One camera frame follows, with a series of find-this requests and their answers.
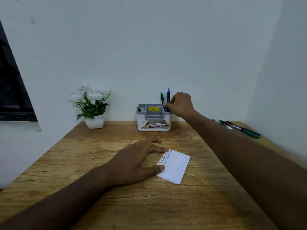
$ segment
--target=white wall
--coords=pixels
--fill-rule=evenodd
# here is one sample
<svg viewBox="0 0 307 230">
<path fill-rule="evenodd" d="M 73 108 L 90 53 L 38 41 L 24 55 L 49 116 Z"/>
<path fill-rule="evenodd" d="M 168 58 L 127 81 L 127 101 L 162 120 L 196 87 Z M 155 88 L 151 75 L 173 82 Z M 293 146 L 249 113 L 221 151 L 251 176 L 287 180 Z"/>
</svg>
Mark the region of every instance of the white wall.
<svg viewBox="0 0 307 230">
<path fill-rule="evenodd" d="M 24 148 L 27 163 L 18 148 L 0 141 L 0 174 L 8 158 L 15 169 L 6 179 L 0 175 L 0 185 L 75 126 L 67 97 L 84 81 L 112 88 L 108 120 L 134 120 L 138 103 L 160 102 L 167 88 L 190 93 L 208 117 L 243 120 L 282 4 L 0 0 L 0 19 L 43 135 Z M 22 135 L 14 140 L 29 142 Z"/>
<path fill-rule="evenodd" d="M 307 162 L 307 0 L 285 0 L 245 123 Z"/>
</svg>

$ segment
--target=wood grain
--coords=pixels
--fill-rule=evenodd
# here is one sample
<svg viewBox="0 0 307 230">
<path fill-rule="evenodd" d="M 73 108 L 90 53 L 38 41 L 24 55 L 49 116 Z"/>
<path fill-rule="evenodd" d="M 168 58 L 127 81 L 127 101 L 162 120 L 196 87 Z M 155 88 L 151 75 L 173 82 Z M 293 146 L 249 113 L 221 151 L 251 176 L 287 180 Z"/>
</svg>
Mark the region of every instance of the wood grain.
<svg viewBox="0 0 307 230">
<path fill-rule="evenodd" d="M 276 229 L 186 122 L 154 132 L 138 131 L 136 122 L 106 122 L 102 129 L 79 123 L 0 193 L 0 222 L 106 163 L 127 144 L 154 135 L 191 156 L 181 184 L 155 176 L 113 188 L 73 229 Z M 258 141 L 272 146 L 263 137 Z M 144 166 L 161 155 L 149 154 Z"/>
</svg>

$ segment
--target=white pot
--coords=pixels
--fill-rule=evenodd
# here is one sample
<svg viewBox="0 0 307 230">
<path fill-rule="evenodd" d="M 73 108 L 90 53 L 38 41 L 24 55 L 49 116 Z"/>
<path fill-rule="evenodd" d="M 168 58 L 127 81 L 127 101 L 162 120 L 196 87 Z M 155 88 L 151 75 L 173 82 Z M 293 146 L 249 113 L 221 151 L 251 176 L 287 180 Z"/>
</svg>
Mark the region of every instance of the white pot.
<svg viewBox="0 0 307 230">
<path fill-rule="evenodd" d="M 93 119 L 84 117 L 84 121 L 90 129 L 103 128 L 104 123 L 106 122 L 106 113 L 103 113 L 103 115 L 94 116 Z"/>
</svg>

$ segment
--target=pen holder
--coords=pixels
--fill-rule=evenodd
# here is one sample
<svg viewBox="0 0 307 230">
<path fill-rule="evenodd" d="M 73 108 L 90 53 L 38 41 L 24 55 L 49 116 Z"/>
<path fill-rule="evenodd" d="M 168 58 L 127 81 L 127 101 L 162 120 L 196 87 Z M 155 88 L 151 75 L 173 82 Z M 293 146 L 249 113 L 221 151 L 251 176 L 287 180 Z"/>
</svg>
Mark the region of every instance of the pen holder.
<svg viewBox="0 0 307 230">
<path fill-rule="evenodd" d="M 169 131 L 171 129 L 172 112 L 164 111 L 162 104 L 138 105 L 141 112 L 136 111 L 139 131 Z"/>
</svg>

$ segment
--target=black pen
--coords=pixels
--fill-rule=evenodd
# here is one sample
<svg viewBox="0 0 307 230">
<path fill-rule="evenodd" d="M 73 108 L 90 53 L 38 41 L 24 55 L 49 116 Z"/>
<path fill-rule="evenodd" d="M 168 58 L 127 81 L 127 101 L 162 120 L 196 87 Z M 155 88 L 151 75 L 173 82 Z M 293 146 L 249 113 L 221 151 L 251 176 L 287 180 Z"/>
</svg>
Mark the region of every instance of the black pen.
<svg viewBox="0 0 307 230">
<path fill-rule="evenodd" d="M 169 96 L 170 96 L 170 91 L 169 88 L 167 89 L 167 103 L 169 103 Z"/>
<path fill-rule="evenodd" d="M 163 97 L 163 93 L 162 92 L 161 92 L 161 101 L 162 101 L 163 110 L 165 111 L 165 108 L 164 108 L 164 97 Z"/>
</svg>

